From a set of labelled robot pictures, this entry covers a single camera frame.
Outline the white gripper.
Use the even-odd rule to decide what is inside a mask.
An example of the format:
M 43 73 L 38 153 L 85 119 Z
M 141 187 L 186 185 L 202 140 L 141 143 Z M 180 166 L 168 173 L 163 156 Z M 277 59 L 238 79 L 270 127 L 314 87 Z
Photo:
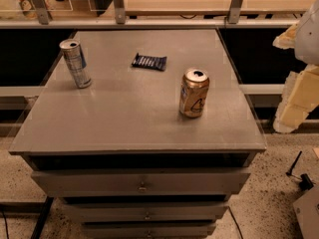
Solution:
M 272 45 L 283 50 L 295 47 L 295 57 L 312 64 L 300 73 L 290 72 L 285 81 L 273 128 L 290 133 L 319 106 L 319 0 L 303 14 L 298 25 L 291 25 Z

